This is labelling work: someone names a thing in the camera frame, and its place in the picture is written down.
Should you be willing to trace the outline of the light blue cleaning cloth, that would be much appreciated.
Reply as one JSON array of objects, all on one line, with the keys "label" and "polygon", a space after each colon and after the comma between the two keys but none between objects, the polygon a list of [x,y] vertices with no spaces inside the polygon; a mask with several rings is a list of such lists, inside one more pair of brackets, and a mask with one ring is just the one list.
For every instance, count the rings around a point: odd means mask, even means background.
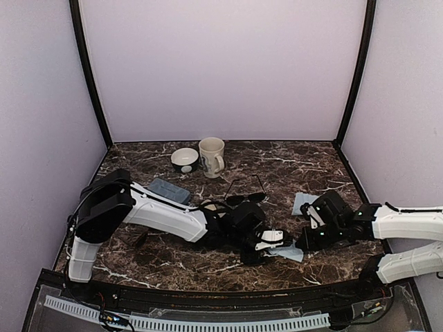
[{"label": "light blue cleaning cloth", "polygon": [[280,246],[276,248],[268,248],[267,252],[273,256],[280,256],[285,259],[296,261],[301,263],[304,258],[304,252],[296,247],[296,243],[293,242],[290,246]]}]

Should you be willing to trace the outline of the black aviator sunglasses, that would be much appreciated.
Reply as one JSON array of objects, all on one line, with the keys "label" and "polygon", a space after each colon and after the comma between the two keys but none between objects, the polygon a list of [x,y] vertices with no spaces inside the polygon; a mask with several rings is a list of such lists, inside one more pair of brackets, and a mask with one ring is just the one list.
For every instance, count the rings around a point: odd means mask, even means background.
[{"label": "black aviator sunglasses", "polygon": [[262,184],[260,177],[257,174],[253,174],[252,177],[254,177],[258,181],[258,183],[260,185],[260,191],[243,193],[243,194],[230,194],[230,191],[234,187],[234,184],[237,184],[239,182],[239,179],[236,178],[231,181],[231,183],[228,187],[228,190],[226,191],[226,193],[224,195],[224,202],[228,206],[230,206],[230,207],[238,206],[245,201],[248,201],[251,203],[261,203],[266,199],[267,192]]}]

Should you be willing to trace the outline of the black glasses case beige lining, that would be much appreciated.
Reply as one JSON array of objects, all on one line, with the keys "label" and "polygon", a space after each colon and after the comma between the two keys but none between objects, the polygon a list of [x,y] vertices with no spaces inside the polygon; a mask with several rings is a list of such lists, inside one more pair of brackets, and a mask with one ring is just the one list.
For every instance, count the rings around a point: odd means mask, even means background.
[{"label": "black glasses case beige lining", "polygon": [[199,205],[199,209],[214,212],[216,214],[228,213],[230,211],[230,207],[228,207],[225,203],[212,201],[209,199],[203,201]]}]

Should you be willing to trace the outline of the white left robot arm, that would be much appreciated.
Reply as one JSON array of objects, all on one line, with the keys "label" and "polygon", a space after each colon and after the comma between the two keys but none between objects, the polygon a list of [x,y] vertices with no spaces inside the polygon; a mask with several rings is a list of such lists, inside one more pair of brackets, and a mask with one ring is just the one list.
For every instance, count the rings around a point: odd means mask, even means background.
[{"label": "white left robot arm", "polygon": [[117,169],[85,187],[68,217],[72,244],[65,271],[70,289],[83,302],[97,297],[98,287],[90,280],[98,250],[123,223],[166,232],[206,248],[229,244],[239,248],[243,264],[258,265],[262,251],[293,243],[287,231],[265,228],[265,221],[255,197],[235,207],[219,201],[192,207],[145,189],[131,180],[126,169]]}]

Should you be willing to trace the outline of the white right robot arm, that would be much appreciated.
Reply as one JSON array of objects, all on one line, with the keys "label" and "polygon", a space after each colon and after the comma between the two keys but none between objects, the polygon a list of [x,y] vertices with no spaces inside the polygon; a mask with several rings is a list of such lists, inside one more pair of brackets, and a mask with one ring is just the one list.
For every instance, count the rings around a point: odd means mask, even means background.
[{"label": "white right robot arm", "polygon": [[340,194],[329,190],[313,200],[296,195],[296,207],[309,222],[296,247],[303,252],[330,248],[340,242],[387,239],[427,240],[420,248],[375,255],[366,262],[354,283],[360,300],[375,294],[380,285],[435,273],[442,275],[442,207],[395,207],[389,203],[364,203],[353,210]]}]

